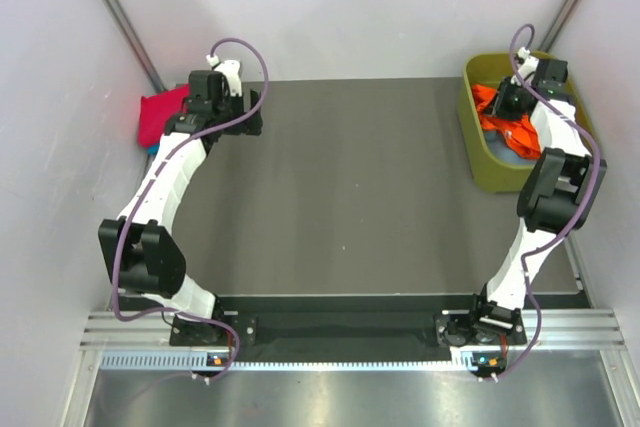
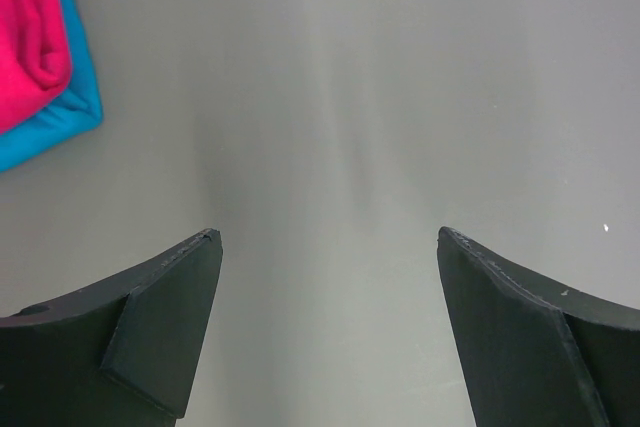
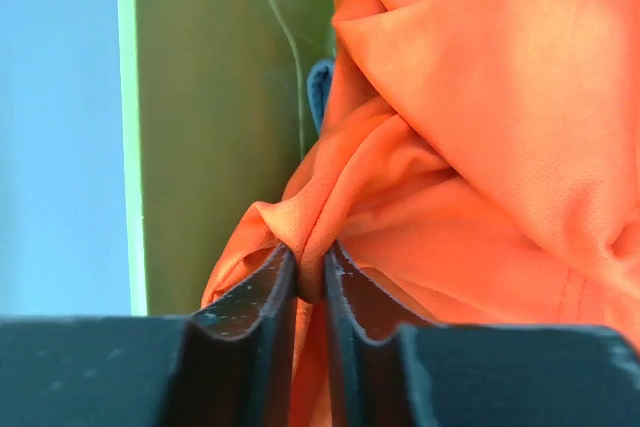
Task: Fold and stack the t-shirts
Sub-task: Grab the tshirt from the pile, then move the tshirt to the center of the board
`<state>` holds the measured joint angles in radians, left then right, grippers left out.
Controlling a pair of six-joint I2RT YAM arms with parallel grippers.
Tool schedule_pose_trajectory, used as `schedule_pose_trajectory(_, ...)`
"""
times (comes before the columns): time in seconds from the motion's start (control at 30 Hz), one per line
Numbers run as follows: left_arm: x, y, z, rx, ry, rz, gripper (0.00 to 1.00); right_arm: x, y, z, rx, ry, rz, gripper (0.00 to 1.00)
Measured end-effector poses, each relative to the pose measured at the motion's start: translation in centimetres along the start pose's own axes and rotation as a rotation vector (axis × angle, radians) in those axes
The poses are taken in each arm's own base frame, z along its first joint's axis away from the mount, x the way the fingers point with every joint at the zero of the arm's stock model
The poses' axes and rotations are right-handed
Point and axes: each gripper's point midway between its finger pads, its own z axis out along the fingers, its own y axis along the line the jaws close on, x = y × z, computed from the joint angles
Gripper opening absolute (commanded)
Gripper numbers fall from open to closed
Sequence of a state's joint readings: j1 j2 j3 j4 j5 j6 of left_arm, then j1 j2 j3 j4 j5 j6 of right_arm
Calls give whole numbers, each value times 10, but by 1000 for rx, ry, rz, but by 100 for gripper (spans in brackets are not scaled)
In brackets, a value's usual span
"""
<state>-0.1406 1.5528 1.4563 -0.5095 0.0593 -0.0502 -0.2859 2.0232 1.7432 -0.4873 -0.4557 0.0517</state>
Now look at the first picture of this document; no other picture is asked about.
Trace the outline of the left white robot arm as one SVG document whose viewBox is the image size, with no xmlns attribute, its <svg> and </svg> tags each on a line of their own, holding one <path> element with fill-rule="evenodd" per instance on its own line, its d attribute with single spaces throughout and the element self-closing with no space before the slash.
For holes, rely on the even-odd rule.
<svg viewBox="0 0 640 427">
<path fill-rule="evenodd" d="M 223 308 L 188 275 L 172 228 L 194 174 L 219 138 L 260 135 L 260 112 L 245 111 L 256 106 L 260 94 L 243 89 L 237 60 L 191 72 L 178 92 L 181 105 L 165 123 L 150 170 L 118 217 L 102 221 L 98 239 L 116 290 L 138 294 L 172 314 L 171 344 L 213 346 L 232 338 Z"/>
</svg>

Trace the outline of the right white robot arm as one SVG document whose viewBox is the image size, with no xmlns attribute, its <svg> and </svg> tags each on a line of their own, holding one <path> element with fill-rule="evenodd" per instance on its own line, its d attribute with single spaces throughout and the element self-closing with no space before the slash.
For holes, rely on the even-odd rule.
<svg viewBox="0 0 640 427">
<path fill-rule="evenodd" d="M 567 63 L 526 48 L 513 62 L 489 113 L 528 119 L 540 156 L 520 191 L 518 229 L 501 267 L 468 311 L 435 318 L 438 341 L 447 347 L 526 344 L 522 311 L 535 300 L 533 281 L 555 247 L 584 225 L 607 170 L 594 138 L 576 120 Z"/>
</svg>

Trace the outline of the orange t shirt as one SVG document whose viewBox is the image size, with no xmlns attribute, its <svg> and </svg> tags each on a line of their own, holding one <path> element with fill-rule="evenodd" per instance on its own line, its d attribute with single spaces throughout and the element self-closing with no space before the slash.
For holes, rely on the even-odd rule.
<svg viewBox="0 0 640 427">
<path fill-rule="evenodd" d="M 524 116 L 522 120 L 512 122 L 488 114 L 488 107 L 496 92 L 495 88 L 481 84 L 471 86 L 472 98 L 482 131 L 500 131 L 512 150 L 521 157 L 536 162 L 541 155 L 541 149 L 537 132 L 529 118 Z"/>
</svg>

